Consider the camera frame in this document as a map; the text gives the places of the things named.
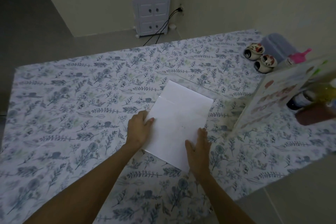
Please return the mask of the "person's left hand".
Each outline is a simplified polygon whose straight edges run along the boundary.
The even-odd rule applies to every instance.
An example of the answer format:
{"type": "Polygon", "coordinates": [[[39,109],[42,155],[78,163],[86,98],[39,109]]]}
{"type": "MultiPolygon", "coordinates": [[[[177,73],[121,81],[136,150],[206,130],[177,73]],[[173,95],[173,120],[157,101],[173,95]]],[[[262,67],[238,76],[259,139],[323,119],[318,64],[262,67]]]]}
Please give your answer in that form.
{"type": "Polygon", "coordinates": [[[151,128],[145,128],[147,111],[140,111],[128,121],[126,148],[139,150],[148,140],[151,128]]]}

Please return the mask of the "person's right hand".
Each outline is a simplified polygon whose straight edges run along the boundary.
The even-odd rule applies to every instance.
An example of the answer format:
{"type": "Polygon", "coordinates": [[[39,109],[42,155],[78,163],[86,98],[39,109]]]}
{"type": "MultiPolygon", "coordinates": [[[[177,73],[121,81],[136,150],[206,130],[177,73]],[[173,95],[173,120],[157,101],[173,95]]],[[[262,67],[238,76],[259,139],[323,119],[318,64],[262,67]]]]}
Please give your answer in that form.
{"type": "Polygon", "coordinates": [[[202,180],[210,176],[209,170],[209,154],[211,142],[208,141],[208,132],[206,128],[199,128],[197,130],[197,140],[195,155],[187,155],[188,164],[191,173],[195,176],[196,180],[202,180]]]}

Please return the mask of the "white paper sheet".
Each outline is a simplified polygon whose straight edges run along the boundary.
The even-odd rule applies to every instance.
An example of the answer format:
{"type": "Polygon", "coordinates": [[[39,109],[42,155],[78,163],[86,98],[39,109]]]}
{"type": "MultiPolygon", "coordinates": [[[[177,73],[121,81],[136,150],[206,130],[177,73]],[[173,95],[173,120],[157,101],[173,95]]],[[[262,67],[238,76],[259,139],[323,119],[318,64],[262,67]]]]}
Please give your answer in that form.
{"type": "Polygon", "coordinates": [[[168,164],[189,171],[185,141],[196,144],[214,99],[169,80],[145,121],[154,118],[143,150],[168,164]]]}

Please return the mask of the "person's right forearm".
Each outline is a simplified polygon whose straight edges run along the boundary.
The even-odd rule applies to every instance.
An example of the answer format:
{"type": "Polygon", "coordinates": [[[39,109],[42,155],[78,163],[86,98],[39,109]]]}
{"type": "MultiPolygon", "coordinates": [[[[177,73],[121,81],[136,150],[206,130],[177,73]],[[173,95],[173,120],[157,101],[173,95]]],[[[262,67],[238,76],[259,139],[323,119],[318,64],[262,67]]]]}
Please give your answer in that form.
{"type": "Polygon", "coordinates": [[[220,187],[210,173],[196,177],[212,205],[219,224],[256,224],[220,187]]]}

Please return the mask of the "person's left forearm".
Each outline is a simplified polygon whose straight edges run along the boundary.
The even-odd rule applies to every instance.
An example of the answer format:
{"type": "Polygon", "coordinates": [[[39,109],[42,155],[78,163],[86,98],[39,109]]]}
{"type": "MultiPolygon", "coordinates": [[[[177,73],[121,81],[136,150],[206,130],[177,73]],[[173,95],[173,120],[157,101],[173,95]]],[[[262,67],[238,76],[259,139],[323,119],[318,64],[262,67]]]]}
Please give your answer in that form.
{"type": "Polygon", "coordinates": [[[104,162],[65,188],[23,224],[93,224],[121,172],[141,148],[126,142],[104,162]]]}

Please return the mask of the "floral blue leaf tablecloth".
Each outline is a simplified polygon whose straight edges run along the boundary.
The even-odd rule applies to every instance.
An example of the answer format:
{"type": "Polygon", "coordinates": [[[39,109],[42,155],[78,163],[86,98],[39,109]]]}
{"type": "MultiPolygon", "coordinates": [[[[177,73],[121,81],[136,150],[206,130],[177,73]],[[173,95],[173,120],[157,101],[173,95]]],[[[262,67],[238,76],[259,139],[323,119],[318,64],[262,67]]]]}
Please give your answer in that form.
{"type": "Polygon", "coordinates": [[[149,110],[171,75],[219,93],[206,123],[209,169],[233,199],[336,152],[336,124],[300,126],[284,109],[228,137],[262,75],[242,51],[256,30],[20,67],[0,152],[0,224],[22,224],[125,143],[132,115],[149,110]]]}

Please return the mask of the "painted white ceramic cup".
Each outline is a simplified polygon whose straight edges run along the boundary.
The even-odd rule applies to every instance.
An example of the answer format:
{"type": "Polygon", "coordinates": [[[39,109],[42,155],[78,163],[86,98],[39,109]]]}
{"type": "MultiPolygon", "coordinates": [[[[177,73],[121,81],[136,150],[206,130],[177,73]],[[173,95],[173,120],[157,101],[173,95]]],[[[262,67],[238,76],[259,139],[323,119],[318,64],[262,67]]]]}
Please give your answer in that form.
{"type": "Polygon", "coordinates": [[[271,73],[277,67],[277,60],[271,55],[263,55],[254,62],[254,69],[262,74],[271,73]]]}
{"type": "Polygon", "coordinates": [[[251,43],[244,50],[244,57],[250,61],[258,60],[265,52],[265,48],[261,43],[251,43]]]}

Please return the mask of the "dark glass bottle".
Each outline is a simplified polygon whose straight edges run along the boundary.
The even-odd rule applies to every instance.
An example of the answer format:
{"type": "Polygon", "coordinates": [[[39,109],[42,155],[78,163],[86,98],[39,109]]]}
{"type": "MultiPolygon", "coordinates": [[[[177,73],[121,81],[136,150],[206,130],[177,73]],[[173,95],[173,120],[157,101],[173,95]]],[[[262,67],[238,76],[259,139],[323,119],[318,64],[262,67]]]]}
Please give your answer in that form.
{"type": "Polygon", "coordinates": [[[293,96],[286,105],[291,110],[299,110],[311,105],[315,101],[315,98],[316,94],[313,91],[304,90],[293,96]]]}

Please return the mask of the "brown box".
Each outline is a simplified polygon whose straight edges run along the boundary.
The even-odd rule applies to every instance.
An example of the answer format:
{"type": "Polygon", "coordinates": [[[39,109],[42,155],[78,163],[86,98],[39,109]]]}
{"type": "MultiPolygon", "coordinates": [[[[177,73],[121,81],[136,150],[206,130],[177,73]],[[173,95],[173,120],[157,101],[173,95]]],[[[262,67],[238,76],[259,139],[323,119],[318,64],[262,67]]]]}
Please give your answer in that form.
{"type": "Polygon", "coordinates": [[[314,104],[295,114],[300,125],[308,126],[336,118],[336,102],[314,104]]]}

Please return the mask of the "translucent plastic container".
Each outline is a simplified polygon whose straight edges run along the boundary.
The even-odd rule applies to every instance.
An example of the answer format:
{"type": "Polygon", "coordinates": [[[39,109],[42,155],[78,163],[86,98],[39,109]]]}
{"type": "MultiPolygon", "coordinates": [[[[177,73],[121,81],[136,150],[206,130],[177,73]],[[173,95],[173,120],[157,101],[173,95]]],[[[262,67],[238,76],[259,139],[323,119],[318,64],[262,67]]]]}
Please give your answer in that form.
{"type": "Polygon", "coordinates": [[[266,35],[260,43],[264,47],[264,55],[273,56],[278,65],[286,60],[289,55],[297,52],[297,49],[283,35],[278,33],[266,35]]]}

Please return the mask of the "pink capped bottle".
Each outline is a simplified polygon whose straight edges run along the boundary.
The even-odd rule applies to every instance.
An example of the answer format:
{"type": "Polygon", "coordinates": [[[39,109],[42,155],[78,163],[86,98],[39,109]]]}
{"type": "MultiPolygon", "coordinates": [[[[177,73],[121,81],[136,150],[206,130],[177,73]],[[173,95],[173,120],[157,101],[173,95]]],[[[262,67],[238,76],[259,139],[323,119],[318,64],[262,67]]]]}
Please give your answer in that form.
{"type": "Polygon", "coordinates": [[[299,64],[299,63],[303,63],[303,62],[306,61],[306,55],[311,51],[312,51],[312,49],[308,48],[304,52],[297,52],[297,53],[291,54],[284,61],[284,64],[288,65],[288,66],[291,66],[291,65],[296,65],[296,64],[299,64]]]}

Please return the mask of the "yellow green bottle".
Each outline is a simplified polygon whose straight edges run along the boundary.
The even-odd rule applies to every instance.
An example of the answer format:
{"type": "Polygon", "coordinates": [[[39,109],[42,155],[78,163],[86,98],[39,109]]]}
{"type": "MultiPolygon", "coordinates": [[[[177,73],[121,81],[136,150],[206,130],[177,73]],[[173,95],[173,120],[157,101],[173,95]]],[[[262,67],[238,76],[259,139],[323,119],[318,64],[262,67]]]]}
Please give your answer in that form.
{"type": "Polygon", "coordinates": [[[313,83],[306,89],[313,103],[326,103],[336,99],[336,78],[329,82],[313,83]]]}

